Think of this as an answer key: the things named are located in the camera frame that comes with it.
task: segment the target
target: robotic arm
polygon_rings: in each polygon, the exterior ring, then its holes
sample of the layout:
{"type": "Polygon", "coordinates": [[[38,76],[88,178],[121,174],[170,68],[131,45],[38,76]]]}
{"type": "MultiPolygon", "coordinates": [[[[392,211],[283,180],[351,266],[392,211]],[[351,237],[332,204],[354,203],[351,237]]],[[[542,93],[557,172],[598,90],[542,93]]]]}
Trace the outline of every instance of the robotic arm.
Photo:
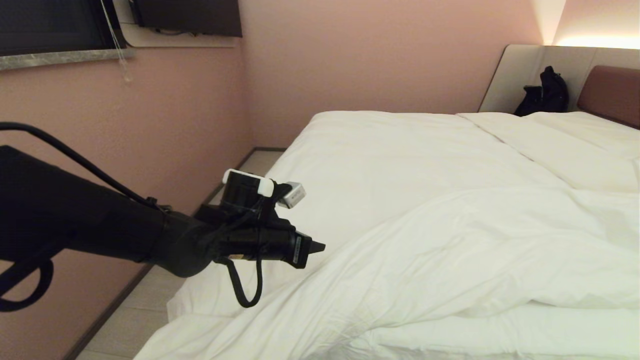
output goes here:
{"type": "Polygon", "coordinates": [[[228,170],[221,205],[201,206],[190,217],[142,199],[39,129],[0,122],[3,129],[25,130],[49,142],[121,193],[0,146],[0,259],[13,263],[0,274],[0,297],[40,271],[36,290],[22,301],[0,299],[0,311],[20,310],[42,297],[53,277],[51,258],[63,249],[156,264],[179,277],[195,275],[213,261],[227,266],[244,307],[260,299],[262,260],[304,268],[309,254],[324,250],[275,212],[276,204],[291,208],[304,197],[300,184],[228,170]],[[256,261],[253,300],[244,296],[231,259],[256,261]]]}

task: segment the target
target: brown headboard cushion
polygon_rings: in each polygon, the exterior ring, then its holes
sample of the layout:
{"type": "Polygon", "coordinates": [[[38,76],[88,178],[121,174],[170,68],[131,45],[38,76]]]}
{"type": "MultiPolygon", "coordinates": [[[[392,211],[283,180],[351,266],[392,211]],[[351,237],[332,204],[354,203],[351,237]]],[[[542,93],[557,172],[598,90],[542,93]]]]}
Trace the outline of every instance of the brown headboard cushion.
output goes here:
{"type": "Polygon", "coordinates": [[[640,70],[594,67],[580,93],[578,108],[640,129],[640,70]]]}

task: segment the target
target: wall light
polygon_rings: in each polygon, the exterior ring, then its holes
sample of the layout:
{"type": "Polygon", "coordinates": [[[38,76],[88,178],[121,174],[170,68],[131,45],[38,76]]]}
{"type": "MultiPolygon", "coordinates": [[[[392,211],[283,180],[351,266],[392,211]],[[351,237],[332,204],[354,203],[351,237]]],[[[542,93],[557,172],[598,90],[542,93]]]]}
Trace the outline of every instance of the wall light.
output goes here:
{"type": "Polygon", "coordinates": [[[558,41],[556,45],[640,49],[640,37],[570,37],[558,41]]]}

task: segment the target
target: pink wall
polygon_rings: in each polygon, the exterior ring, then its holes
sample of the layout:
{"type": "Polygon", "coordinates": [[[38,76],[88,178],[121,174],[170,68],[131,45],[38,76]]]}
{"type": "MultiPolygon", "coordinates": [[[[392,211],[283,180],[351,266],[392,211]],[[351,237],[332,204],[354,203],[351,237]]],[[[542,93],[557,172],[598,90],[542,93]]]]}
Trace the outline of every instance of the pink wall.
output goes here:
{"type": "Polygon", "coordinates": [[[640,48],[640,1],[566,0],[554,45],[640,48]]]}
{"type": "Polygon", "coordinates": [[[502,50],[542,44],[530,0],[241,1],[259,146],[326,110],[477,111],[502,50]]]}
{"type": "MultiPolygon", "coordinates": [[[[2,71],[0,121],[41,127],[134,191],[189,213],[252,148],[241,49],[139,50],[130,67],[128,85],[116,61],[2,71]]],[[[28,135],[0,143],[94,179],[28,135]]],[[[39,303],[0,315],[1,359],[60,358],[140,270],[72,251],[54,262],[39,303]]]]}

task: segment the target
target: bed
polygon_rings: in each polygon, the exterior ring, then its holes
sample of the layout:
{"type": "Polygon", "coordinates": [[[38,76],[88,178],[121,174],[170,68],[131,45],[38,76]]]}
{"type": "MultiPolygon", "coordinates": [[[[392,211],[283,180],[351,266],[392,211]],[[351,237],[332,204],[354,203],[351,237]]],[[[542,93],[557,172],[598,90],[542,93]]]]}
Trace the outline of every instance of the bed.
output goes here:
{"type": "Polygon", "coordinates": [[[268,177],[326,250],[263,263],[250,309],[209,266],[136,359],[637,359],[638,89],[596,67],[583,111],[316,115],[268,177]]]}

